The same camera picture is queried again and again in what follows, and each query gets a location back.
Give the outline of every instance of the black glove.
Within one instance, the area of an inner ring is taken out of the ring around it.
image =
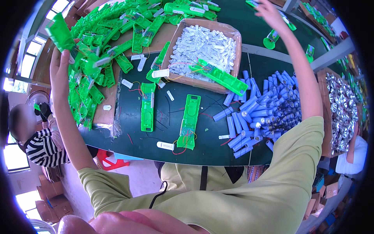
[[[49,115],[52,114],[52,112],[49,108],[49,105],[44,102],[44,103],[39,105],[39,108],[40,108],[40,116],[42,117],[42,119],[43,119],[43,117],[45,118],[45,121],[43,119],[43,122],[47,122],[47,119],[48,119]]]
[[[35,113],[36,116],[39,116],[39,115],[40,115],[40,117],[42,118],[42,121],[43,121],[43,122],[47,122],[47,121],[48,121],[48,120],[44,117],[44,115],[41,115],[41,114],[40,114],[40,111],[39,111],[39,110],[34,109],[34,113]]]

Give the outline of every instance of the white shirt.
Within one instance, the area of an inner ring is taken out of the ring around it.
[[[336,162],[336,173],[338,174],[357,174],[364,168],[366,152],[368,150],[367,142],[360,136],[356,137],[355,152],[353,163],[347,162],[347,153],[338,156]]]

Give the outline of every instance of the black and white striped shirt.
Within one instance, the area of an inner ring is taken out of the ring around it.
[[[65,149],[58,151],[49,128],[37,131],[25,142],[26,155],[35,164],[54,167],[69,162]]]

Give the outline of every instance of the cardboard box of white parts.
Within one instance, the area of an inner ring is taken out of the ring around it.
[[[213,63],[213,64],[218,65],[219,68],[222,68],[222,66],[220,66],[221,64],[227,63],[228,65],[225,68],[223,68],[222,70],[229,71],[229,73],[232,76],[237,77],[237,75],[239,73],[240,58],[241,58],[241,54],[242,54],[242,36],[241,36],[240,32],[238,30],[236,30],[235,28],[233,28],[232,26],[228,25],[228,24],[223,24],[223,23],[210,21],[210,20],[204,20],[204,19],[182,19],[181,20],[177,30],[175,31],[175,33],[173,35],[173,38],[171,39],[169,48],[166,51],[164,60],[163,60],[162,65],[161,65],[161,69],[167,69],[171,65],[170,60],[173,60],[172,57],[174,57],[174,53],[173,53],[173,51],[175,50],[174,48],[178,47],[178,46],[176,46],[176,42],[178,41],[178,38],[180,38],[182,33],[184,32],[183,30],[186,27],[190,27],[190,26],[195,27],[196,25],[198,25],[199,27],[207,28],[207,29],[210,30],[210,32],[213,32],[214,30],[222,32],[224,36],[228,37],[229,39],[230,38],[233,39],[233,41],[230,39],[230,41],[233,42],[233,44],[231,46],[224,46],[225,49],[222,49],[222,50],[219,50],[220,47],[218,47],[218,49],[213,48],[212,43],[204,44],[204,42],[200,42],[200,45],[198,43],[191,43],[191,46],[195,46],[195,48],[196,48],[196,46],[198,46],[199,51],[203,52],[204,57],[209,57],[213,61],[216,60],[215,63]],[[232,53],[230,54],[231,51],[229,51],[230,55],[227,56],[225,52],[222,52],[222,51],[225,51],[227,48],[232,48],[232,49],[234,48],[235,54],[232,55]],[[209,49],[214,50],[212,52],[215,52],[216,54],[213,55],[213,56],[210,56],[211,52],[208,52]],[[181,61],[181,64],[185,63],[186,61],[188,61],[188,63],[192,63],[192,64],[186,64],[186,66],[184,66],[185,70],[182,70],[182,71],[179,72],[179,73],[182,73],[182,75],[173,73],[172,71],[174,71],[174,69],[171,69],[170,70],[170,75],[168,77],[170,80],[175,81],[175,82],[179,82],[179,83],[183,83],[183,84],[186,84],[186,85],[192,85],[192,86],[198,87],[198,88],[207,89],[207,90],[217,92],[217,93],[221,93],[221,94],[227,94],[227,93],[230,92],[227,88],[223,87],[222,85],[220,85],[218,83],[215,83],[214,81],[211,81],[211,80],[207,81],[207,79],[204,79],[204,78],[203,79],[198,79],[198,78],[187,77],[187,76],[190,76],[189,74],[191,74],[191,72],[188,68],[188,65],[194,66],[194,65],[198,64],[197,63],[197,58],[191,58],[188,55],[186,55],[186,54],[188,54],[188,52],[189,51],[181,52],[180,54],[182,56],[180,57],[179,60]]]

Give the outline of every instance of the red object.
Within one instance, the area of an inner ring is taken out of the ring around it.
[[[122,159],[118,159],[116,163],[112,163],[111,161],[106,159],[106,158],[109,157],[108,154],[112,154],[112,152],[105,151],[105,150],[102,150],[102,149],[99,149],[99,151],[96,154],[96,156],[99,158],[99,160],[102,164],[102,168],[105,171],[110,171],[110,170],[113,170],[113,169],[117,169],[117,168],[120,168],[120,167],[126,167],[126,166],[130,165],[130,162],[124,162]],[[109,167],[104,166],[103,162],[108,163],[110,166]]]

